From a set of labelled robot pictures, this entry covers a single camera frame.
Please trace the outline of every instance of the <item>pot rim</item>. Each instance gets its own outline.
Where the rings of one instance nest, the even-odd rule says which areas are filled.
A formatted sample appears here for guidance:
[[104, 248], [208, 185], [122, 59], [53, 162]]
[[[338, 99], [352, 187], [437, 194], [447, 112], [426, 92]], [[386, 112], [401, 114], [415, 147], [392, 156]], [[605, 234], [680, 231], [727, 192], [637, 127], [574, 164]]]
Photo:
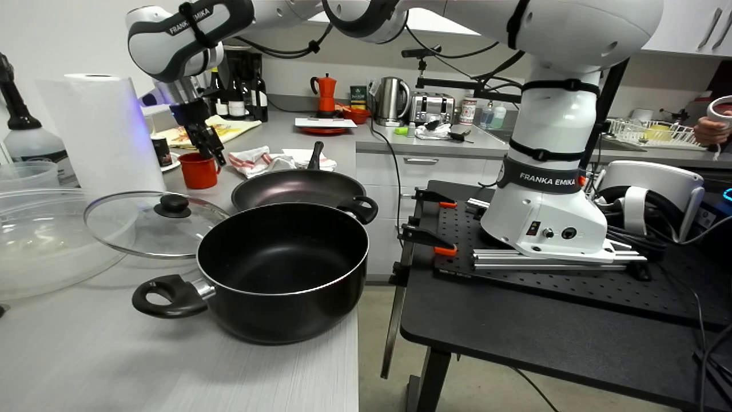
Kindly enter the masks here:
[[[257, 210], [266, 210], [266, 208], [282, 208], [282, 206], [295, 206], [295, 204], [271, 204], [271, 206], [259, 206], [259, 208], [243, 210], [243, 212], [239, 212], [239, 215], [257, 212]], [[203, 266], [201, 266], [201, 244], [203, 244], [203, 241], [210, 235], [210, 231], [208, 231], [208, 234], [203, 235], [203, 241], [200, 242], [200, 251], [196, 251], [196, 267], [200, 267], [200, 273], [201, 273], [201, 274], [206, 277], [206, 281], [210, 281], [215, 288], [225, 288], [225, 290], [228, 290], [228, 293], [257, 296], [257, 297], [294, 297], [294, 296], [310, 296], [310, 293], [330, 288], [330, 286], [347, 280], [357, 267], [363, 266], [363, 260], [369, 258], [370, 239], [369, 239], [363, 224], [362, 224], [354, 215], [351, 215], [351, 212], [345, 212], [345, 210], [341, 210], [341, 208], [321, 206], [321, 204], [298, 204], [298, 206], [336, 210], [336, 212], [345, 215], [347, 219], [352, 219], [352, 224], [357, 224], [357, 226], [362, 228], [362, 234], [363, 234], [363, 239], [367, 239], [367, 248], [363, 248], [362, 258], [359, 258], [347, 273], [343, 273], [343, 274], [338, 274], [338, 277], [335, 277], [335, 280], [330, 280], [330, 281], [325, 281], [325, 285], [319, 285], [319, 286], [311, 286], [311, 288], [301, 288], [301, 290], [286, 290], [286, 293], [259, 293], [259, 290], [248, 290], [248, 288], [233, 288], [233, 286], [228, 286], [228, 285], [222, 285], [222, 281], [212, 280], [212, 277], [203, 271]]]

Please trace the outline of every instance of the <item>white cabinet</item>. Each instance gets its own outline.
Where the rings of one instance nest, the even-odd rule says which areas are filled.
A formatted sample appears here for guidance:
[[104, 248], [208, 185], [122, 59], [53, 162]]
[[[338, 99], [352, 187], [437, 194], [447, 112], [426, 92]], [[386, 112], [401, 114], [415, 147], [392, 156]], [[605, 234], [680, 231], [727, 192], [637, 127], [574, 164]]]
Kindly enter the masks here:
[[642, 51], [732, 56], [732, 0], [664, 0], [664, 16]]
[[369, 251], [369, 280], [386, 281], [393, 264], [401, 258], [401, 242], [397, 226], [407, 223], [415, 212], [415, 187], [427, 187], [427, 180], [451, 183], [494, 183], [502, 169], [502, 161], [488, 159], [454, 159], [454, 156], [410, 156], [401, 153], [398, 169], [402, 190], [397, 192], [397, 169], [392, 153], [357, 153], [357, 180], [367, 187], [379, 206], [379, 215], [367, 226], [370, 239]]

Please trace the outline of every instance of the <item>white table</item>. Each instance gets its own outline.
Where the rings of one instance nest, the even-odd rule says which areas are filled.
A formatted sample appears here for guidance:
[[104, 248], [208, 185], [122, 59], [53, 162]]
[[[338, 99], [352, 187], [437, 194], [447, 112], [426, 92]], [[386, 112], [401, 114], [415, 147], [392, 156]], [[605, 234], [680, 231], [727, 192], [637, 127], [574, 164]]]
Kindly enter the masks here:
[[134, 309], [137, 285], [192, 260], [124, 258], [0, 318], [3, 412], [354, 412], [357, 318], [298, 345], [250, 345], [210, 314]]

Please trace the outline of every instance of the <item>frying pan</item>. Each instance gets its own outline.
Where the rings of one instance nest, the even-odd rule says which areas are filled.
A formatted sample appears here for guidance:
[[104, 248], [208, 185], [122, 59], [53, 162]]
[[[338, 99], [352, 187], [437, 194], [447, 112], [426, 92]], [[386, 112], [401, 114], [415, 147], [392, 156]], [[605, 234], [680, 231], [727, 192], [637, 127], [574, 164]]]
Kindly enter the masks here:
[[273, 204], [338, 206], [367, 194], [363, 185], [354, 178], [335, 171], [322, 171], [321, 153], [322, 143], [317, 143], [307, 169], [279, 169], [235, 185], [231, 192], [231, 204], [239, 210]]

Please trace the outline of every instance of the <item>kettle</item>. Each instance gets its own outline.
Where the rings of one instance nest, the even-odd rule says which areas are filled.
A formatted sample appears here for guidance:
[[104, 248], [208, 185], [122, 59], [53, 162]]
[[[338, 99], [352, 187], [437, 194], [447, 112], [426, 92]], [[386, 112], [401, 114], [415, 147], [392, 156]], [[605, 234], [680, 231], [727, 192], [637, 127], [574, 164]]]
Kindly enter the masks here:
[[331, 116], [336, 112], [336, 81], [325, 73], [325, 79], [311, 79], [311, 89], [319, 97], [319, 116]]
[[398, 127], [413, 103], [413, 89], [406, 81], [386, 75], [375, 95], [375, 121]]

